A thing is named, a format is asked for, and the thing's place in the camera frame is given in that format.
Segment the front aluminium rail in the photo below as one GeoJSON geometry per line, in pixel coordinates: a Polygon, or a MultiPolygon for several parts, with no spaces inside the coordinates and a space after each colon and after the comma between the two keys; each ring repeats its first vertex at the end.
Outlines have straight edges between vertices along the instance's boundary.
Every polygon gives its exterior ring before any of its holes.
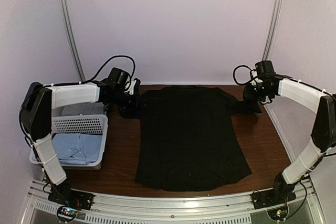
{"type": "Polygon", "coordinates": [[[71,223],[325,223],[309,179],[295,188],[296,199],[254,209],[253,191],[192,198],[128,197],[94,194],[90,210],[80,210],[71,223]],[[288,207],[283,221],[273,221],[267,210],[288,207]]]}

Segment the grey cloth behind basket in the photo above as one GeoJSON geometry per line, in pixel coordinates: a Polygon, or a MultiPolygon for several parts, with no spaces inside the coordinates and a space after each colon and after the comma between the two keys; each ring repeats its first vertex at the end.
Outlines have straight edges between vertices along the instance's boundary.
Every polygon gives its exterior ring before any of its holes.
{"type": "Polygon", "coordinates": [[[107,114],[105,106],[102,103],[81,103],[65,106],[61,112],[61,116],[72,115],[92,115],[107,114]]]}

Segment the left aluminium corner post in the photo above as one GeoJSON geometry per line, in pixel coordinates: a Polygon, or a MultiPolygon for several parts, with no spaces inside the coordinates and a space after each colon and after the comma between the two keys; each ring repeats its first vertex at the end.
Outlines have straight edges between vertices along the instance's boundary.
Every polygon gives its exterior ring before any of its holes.
{"type": "Polygon", "coordinates": [[[67,0],[60,0],[62,18],[65,25],[66,37],[68,40],[71,56],[75,65],[75,70],[81,82],[85,81],[85,74],[78,54],[74,31],[71,24],[70,12],[67,0]]]}

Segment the white plastic mesh basket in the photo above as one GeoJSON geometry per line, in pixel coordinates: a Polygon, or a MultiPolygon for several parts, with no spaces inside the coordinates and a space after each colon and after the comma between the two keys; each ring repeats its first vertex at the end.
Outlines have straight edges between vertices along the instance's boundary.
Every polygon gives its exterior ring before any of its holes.
{"type": "Polygon", "coordinates": [[[108,118],[103,114],[93,115],[72,115],[57,116],[51,119],[51,135],[52,139],[57,133],[80,133],[101,135],[102,142],[100,147],[99,159],[88,165],[66,165],[61,164],[65,169],[86,169],[99,170],[102,165],[102,158],[106,146],[108,118]]]}

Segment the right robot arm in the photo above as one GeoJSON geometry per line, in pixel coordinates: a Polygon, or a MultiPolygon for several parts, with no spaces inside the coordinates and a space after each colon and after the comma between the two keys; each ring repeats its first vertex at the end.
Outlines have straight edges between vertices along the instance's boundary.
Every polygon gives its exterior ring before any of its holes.
{"type": "Polygon", "coordinates": [[[274,180],[269,199],[279,204],[293,192],[303,176],[313,171],[335,147],[335,96],[301,80],[276,73],[270,60],[256,63],[249,74],[250,79],[242,84],[245,101],[269,104],[280,96],[305,107],[316,116],[308,145],[274,180]]]}

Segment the aluminium corner post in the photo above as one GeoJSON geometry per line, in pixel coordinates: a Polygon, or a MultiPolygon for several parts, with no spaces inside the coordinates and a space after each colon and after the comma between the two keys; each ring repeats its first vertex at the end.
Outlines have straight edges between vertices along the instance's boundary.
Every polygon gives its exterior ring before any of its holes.
{"type": "Polygon", "coordinates": [[[70,12],[67,0],[60,0],[62,18],[65,25],[66,37],[68,40],[71,56],[75,65],[75,70],[81,82],[85,81],[85,74],[78,54],[74,31],[71,24],[70,12]]]}
{"type": "Polygon", "coordinates": [[[267,33],[267,38],[266,38],[266,42],[265,42],[265,46],[264,46],[264,50],[262,54],[262,60],[268,60],[270,56],[271,48],[272,48],[275,34],[276,34],[277,25],[278,25],[280,14],[281,14],[283,1],[284,0],[274,0],[268,33],[267,33]]]}

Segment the left circuit board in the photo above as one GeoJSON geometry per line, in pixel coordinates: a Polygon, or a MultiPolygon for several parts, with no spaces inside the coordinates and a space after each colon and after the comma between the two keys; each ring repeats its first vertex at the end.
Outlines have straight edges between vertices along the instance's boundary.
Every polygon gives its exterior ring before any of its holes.
{"type": "Polygon", "coordinates": [[[78,209],[69,206],[60,206],[56,211],[56,216],[60,221],[70,222],[76,219],[78,213],[78,209]]]}

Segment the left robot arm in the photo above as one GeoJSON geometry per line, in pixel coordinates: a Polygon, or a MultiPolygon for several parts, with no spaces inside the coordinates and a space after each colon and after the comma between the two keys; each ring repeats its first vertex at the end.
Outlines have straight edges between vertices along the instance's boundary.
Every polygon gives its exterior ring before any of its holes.
{"type": "Polygon", "coordinates": [[[71,190],[52,143],[51,116],[54,109],[82,103],[116,104],[123,109],[138,107],[140,79],[113,68],[102,81],[41,84],[33,82],[19,109],[19,125],[26,143],[44,169],[51,185],[50,195],[64,205],[71,205],[76,197],[71,190]]]}

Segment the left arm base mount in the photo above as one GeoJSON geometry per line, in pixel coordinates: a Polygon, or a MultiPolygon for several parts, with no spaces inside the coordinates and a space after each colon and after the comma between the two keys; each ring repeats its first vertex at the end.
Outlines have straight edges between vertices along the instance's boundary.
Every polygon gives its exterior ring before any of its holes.
{"type": "Polygon", "coordinates": [[[48,200],[79,210],[90,210],[93,194],[73,190],[70,187],[56,187],[51,189],[48,200]]]}

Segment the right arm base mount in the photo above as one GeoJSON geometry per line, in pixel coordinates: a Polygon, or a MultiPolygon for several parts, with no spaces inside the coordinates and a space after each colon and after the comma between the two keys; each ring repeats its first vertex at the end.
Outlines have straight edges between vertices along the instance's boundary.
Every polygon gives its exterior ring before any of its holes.
{"type": "Polygon", "coordinates": [[[276,205],[285,204],[288,201],[295,200],[295,186],[289,186],[285,189],[267,189],[264,191],[255,190],[250,194],[254,209],[268,208],[276,205]]]}

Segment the right circuit board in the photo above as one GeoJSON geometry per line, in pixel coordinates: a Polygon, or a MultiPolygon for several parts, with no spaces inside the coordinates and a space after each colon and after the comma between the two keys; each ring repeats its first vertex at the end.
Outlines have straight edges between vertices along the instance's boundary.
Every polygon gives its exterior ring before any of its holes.
{"type": "Polygon", "coordinates": [[[283,221],[287,218],[289,213],[288,207],[277,207],[267,210],[268,217],[273,221],[283,221]]]}

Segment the circuit board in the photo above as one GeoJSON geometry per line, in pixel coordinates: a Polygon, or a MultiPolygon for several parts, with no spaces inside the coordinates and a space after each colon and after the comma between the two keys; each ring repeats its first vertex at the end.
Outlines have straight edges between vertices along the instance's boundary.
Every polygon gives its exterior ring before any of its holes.
{"type": "Polygon", "coordinates": [[[76,219],[78,213],[78,209],[69,206],[60,206],[56,211],[56,216],[60,221],[70,222],[76,219]]]}
{"type": "Polygon", "coordinates": [[[289,213],[288,207],[277,207],[267,210],[268,217],[273,221],[283,221],[287,218],[289,213]]]}

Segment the black long sleeve shirt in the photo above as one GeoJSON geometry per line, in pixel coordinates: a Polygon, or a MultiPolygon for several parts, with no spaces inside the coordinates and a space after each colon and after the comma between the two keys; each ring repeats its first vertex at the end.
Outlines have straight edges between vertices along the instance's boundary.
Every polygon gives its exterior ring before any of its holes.
{"type": "Polygon", "coordinates": [[[166,87],[148,90],[120,106],[140,121],[135,181],[165,191],[207,191],[234,184],[252,171],[232,117],[260,113],[253,100],[238,100],[220,88],[166,87]]]}

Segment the right aluminium corner post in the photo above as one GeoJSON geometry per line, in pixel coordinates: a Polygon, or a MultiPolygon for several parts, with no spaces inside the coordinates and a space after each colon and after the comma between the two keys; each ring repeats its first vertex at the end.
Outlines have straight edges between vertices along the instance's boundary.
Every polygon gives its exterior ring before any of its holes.
{"type": "Polygon", "coordinates": [[[264,50],[262,54],[262,60],[268,60],[270,56],[271,48],[272,48],[275,34],[276,34],[277,25],[278,25],[280,14],[281,14],[283,1],[284,0],[274,0],[268,33],[267,33],[267,38],[266,38],[266,42],[265,42],[265,46],[264,46],[264,50]]]}

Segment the folded light blue shirt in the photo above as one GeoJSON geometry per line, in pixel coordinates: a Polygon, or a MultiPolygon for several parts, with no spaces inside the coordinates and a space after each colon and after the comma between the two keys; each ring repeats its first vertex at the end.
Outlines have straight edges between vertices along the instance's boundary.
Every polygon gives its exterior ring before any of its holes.
{"type": "Polygon", "coordinates": [[[61,164],[88,165],[100,156],[101,135],[57,133],[53,145],[61,164]]]}

